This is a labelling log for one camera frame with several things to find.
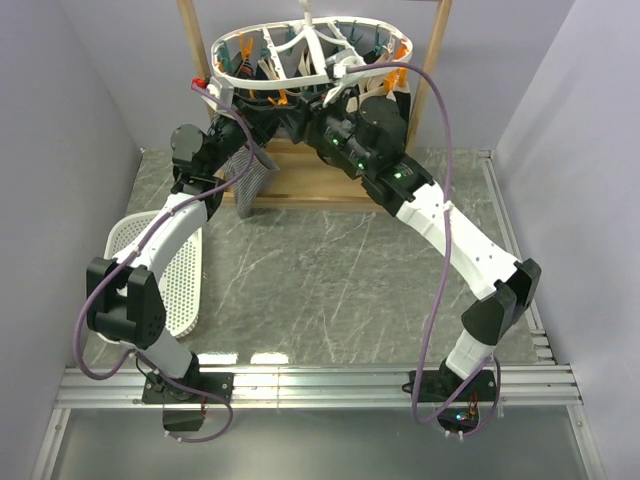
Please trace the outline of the white round clip hanger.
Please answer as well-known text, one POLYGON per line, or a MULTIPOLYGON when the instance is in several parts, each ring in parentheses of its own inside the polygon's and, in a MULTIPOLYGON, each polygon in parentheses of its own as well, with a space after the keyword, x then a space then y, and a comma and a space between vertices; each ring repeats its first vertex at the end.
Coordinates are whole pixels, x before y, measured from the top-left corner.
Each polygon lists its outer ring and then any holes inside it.
MULTIPOLYGON (((349 15, 317 17, 312 14, 308 1, 300 5, 303 11, 300 19, 259 23, 216 39, 210 50, 213 67, 210 77, 224 78, 234 90, 251 95, 278 93, 279 89, 288 93, 321 85, 332 88, 327 64, 333 64, 342 51, 346 51, 347 56, 356 54, 364 59, 375 45, 406 38, 411 52, 402 60, 389 62, 406 63, 412 57, 413 42, 388 22, 349 15), (255 80, 235 77, 240 58, 251 61, 255 80)), ((378 67, 363 73, 362 77, 389 70, 378 67)))

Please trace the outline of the grey striped boxer underwear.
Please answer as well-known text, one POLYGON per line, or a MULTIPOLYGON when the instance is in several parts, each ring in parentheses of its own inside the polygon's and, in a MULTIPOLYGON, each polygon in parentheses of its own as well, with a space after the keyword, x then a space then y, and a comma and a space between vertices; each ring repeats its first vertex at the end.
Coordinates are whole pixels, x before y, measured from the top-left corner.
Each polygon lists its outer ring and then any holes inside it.
MULTIPOLYGON (((238 176, 249 161, 249 149, 242 147, 222 166, 226 179, 238 176)), ((231 186, 236 212, 241 219, 252 215, 253 204, 259 194, 265 193, 280 173, 275 161, 259 146, 246 172, 231 186)))

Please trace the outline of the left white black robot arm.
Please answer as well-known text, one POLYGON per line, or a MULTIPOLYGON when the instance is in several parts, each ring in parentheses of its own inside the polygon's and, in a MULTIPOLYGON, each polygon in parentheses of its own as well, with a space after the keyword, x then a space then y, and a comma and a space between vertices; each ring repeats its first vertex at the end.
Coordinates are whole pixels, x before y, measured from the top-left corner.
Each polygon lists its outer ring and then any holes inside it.
POLYGON ((145 229, 110 258, 97 257, 86 271, 87 300, 76 328, 126 346, 149 367, 151 391, 186 403, 211 395, 197 355, 166 325, 159 288, 165 270, 189 238, 216 213, 226 188, 246 178, 257 151, 276 133, 271 112, 237 104, 203 131, 192 124, 171 136, 174 183, 145 229))

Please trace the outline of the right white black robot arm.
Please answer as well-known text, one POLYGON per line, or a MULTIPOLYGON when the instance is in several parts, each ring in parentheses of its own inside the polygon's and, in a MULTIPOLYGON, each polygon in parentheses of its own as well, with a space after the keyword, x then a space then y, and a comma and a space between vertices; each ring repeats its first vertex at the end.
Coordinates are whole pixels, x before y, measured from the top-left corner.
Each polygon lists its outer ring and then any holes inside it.
POLYGON ((327 102, 320 94, 304 95, 283 123, 293 142, 360 180, 367 195, 441 253, 445 269, 455 269, 474 294, 435 381, 441 395, 463 399, 476 386, 478 367, 530 307, 541 267, 496 245, 406 153, 407 121, 395 101, 374 96, 349 103, 348 96, 327 102))

